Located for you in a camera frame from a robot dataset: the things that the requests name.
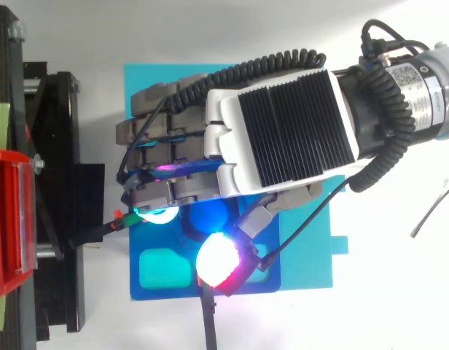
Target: blue tray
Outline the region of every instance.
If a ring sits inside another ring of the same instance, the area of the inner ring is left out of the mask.
[[[174,82],[203,72],[228,67],[219,64],[126,64],[125,101],[130,114],[130,97],[158,82]],[[276,248],[320,204],[344,178],[324,182],[324,193],[316,201],[281,212],[254,240],[259,254]],[[255,196],[240,198],[242,211]],[[138,224],[130,229],[130,293],[134,300],[185,298],[200,295],[195,257],[200,244],[186,238],[179,219],[166,225]],[[329,207],[315,218],[267,273],[256,271],[239,293],[275,292],[288,289],[332,287],[332,255],[347,254],[348,239],[332,237]]]

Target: wire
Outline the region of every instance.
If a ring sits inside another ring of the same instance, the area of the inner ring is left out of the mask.
[[[438,207],[438,205],[445,199],[445,197],[449,195],[449,190],[446,191],[443,195],[441,195],[434,203],[434,205],[429,209],[429,211],[427,212],[427,214],[425,214],[425,216],[422,218],[422,220],[418,223],[418,225],[414,228],[414,230],[411,232],[411,237],[415,238],[417,236],[417,234],[419,233],[419,231],[421,230],[423,224],[425,223],[425,221],[427,221],[427,219],[429,218],[430,214],[435,210],[435,208]]]
[[[430,51],[427,45],[425,45],[423,42],[418,42],[417,40],[399,40],[397,41],[397,43],[406,48],[418,47],[423,51]]]
[[[262,259],[261,263],[261,269],[265,271],[270,265],[273,264],[275,259],[277,258],[278,254],[281,253],[283,249],[285,249],[288,245],[290,245],[293,240],[298,237],[298,235],[304,231],[304,229],[315,219],[315,217],[322,211],[322,209],[327,206],[327,204],[335,197],[349,182],[351,178],[348,177],[346,180],[341,182],[321,203],[317,208],[312,212],[311,215],[302,223],[301,226],[299,226],[296,231],[288,239],[285,240],[285,242],[282,243],[276,250],[273,250],[272,252],[265,255]]]
[[[386,23],[380,21],[380,20],[368,20],[364,27],[362,27],[362,41],[367,45],[368,49],[372,51],[372,38],[370,37],[369,30],[372,27],[377,27],[380,29],[383,29],[386,33],[390,34],[392,37],[394,37],[399,42],[403,42],[406,39],[403,38],[401,35],[399,35],[398,32],[396,32],[392,27],[387,25]],[[408,47],[407,48],[414,56],[418,55],[419,52],[414,47]]]
[[[136,149],[138,143],[140,142],[140,140],[142,139],[142,137],[144,136],[144,134],[146,133],[146,131],[148,130],[150,125],[153,123],[153,121],[155,120],[155,118],[157,117],[158,113],[163,108],[163,106],[165,105],[167,100],[168,100],[168,97],[165,97],[163,100],[160,101],[160,103],[157,105],[157,108],[155,108],[153,113],[147,119],[144,126],[142,126],[142,129],[137,133],[132,144],[130,144],[127,152],[124,154],[124,158],[122,159],[122,162],[120,164],[120,169],[118,170],[117,175],[116,175],[116,180],[119,184],[124,184],[126,179],[128,178],[128,174],[124,172],[125,167],[128,164],[130,157],[132,157],[132,154],[133,154],[134,150]]]

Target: robotic hand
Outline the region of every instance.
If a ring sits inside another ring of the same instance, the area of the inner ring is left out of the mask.
[[[372,39],[372,26],[394,40]],[[129,146],[117,175],[122,201],[143,215],[265,194],[227,234],[238,265],[219,283],[209,283],[233,294],[255,268],[271,265],[347,184],[360,193],[409,146],[449,138],[449,47],[430,50],[377,20],[365,24],[362,42],[359,65],[342,71],[327,71],[324,54],[293,50],[138,92],[131,99],[133,119],[117,126],[117,143]],[[389,56],[403,47],[410,55]],[[370,163],[335,189],[287,242],[257,257],[251,240],[279,210],[317,198],[320,181],[346,174],[366,158]],[[207,238],[198,262],[213,239]],[[199,276],[210,281],[199,270],[198,264]]]

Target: teal foam block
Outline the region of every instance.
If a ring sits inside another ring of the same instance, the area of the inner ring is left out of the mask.
[[[174,82],[193,74],[215,72],[228,66],[227,64],[125,64],[126,117],[131,117],[130,97],[134,93],[158,82]],[[343,180],[343,176],[328,179],[324,182],[324,193],[321,198],[302,208],[281,212],[280,243],[287,239],[328,193]],[[331,236],[329,207],[326,207],[307,229],[282,252],[281,290],[332,287],[332,255],[347,253],[348,239],[344,236]],[[150,256],[142,258],[145,259],[145,262],[154,262]],[[264,273],[257,271],[249,282],[255,283],[267,278],[268,276]],[[142,280],[142,283],[149,284],[150,281],[146,279]]]

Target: black cable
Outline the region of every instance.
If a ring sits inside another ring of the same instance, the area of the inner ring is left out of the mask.
[[[418,42],[417,40],[399,40],[398,44],[406,48],[418,47],[423,51],[430,51],[429,47],[423,42]]]
[[[413,112],[408,109],[405,96],[382,66],[359,70],[359,80],[361,88],[366,87],[385,112],[394,135],[386,140],[380,152],[365,168],[351,177],[349,187],[357,193],[373,186],[399,162],[410,146],[415,130]]]
[[[281,253],[283,249],[285,249],[288,245],[290,245],[293,240],[298,237],[298,235],[304,231],[304,229],[312,222],[313,219],[320,213],[320,211],[327,206],[327,204],[335,197],[349,182],[351,178],[347,178],[343,182],[341,182],[321,203],[317,208],[312,212],[312,214],[299,226],[296,231],[285,242],[282,243],[276,250],[265,255],[262,259],[261,269],[265,271],[269,266],[273,264],[278,254]]]
[[[446,191],[445,193],[443,193],[443,195],[441,195],[434,203],[434,205],[429,209],[429,211],[427,212],[427,214],[425,214],[425,216],[422,218],[422,220],[418,223],[418,225],[414,228],[414,230],[411,232],[411,237],[415,238],[417,236],[417,234],[419,233],[419,231],[421,230],[423,224],[425,223],[425,221],[427,221],[427,219],[429,218],[430,214],[435,210],[435,208],[438,207],[438,205],[445,199],[445,197],[449,195],[449,190]]]
[[[168,98],[165,97],[163,100],[160,101],[160,103],[157,105],[157,107],[155,108],[153,113],[147,119],[144,126],[142,126],[142,129],[137,133],[134,141],[132,142],[132,144],[130,144],[128,150],[124,154],[124,158],[122,159],[122,162],[120,164],[120,169],[118,170],[117,175],[116,175],[116,180],[119,184],[124,184],[126,179],[128,178],[128,174],[124,172],[124,169],[125,169],[126,165],[128,164],[130,157],[132,157],[132,154],[133,154],[134,150],[136,149],[138,143],[140,142],[141,138],[144,136],[144,134],[146,133],[146,131],[148,130],[150,125],[153,123],[153,121],[155,120],[155,118],[157,117],[158,113],[163,108],[163,106],[165,105],[167,100],[168,100]]]
[[[294,49],[292,52],[278,52],[276,55],[256,58],[216,71],[214,74],[197,80],[169,96],[166,106],[170,112],[178,114],[188,106],[202,103],[211,89],[231,88],[279,71],[321,68],[326,60],[327,57],[323,53],[318,54],[315,50],[307,51],[306,49],[301,51]]]
[[[367,49],[371,52],[372,51],[372,38],[370,37],[369,30],[372,27],[377,27],[380,29],[383,29],[386,33],[390,34],[393,38],[395,38],[399,42],[406,41],[405,38],[403,38],[399,33],[397,33],[392,27],[387,25],[386,23],[380,21],[380,20],[368,20],[364,27],[362,27],[362,42],[367,46]],[[407,48],[414,56],[418,55],[419,52],[414,47],[408,47]]]

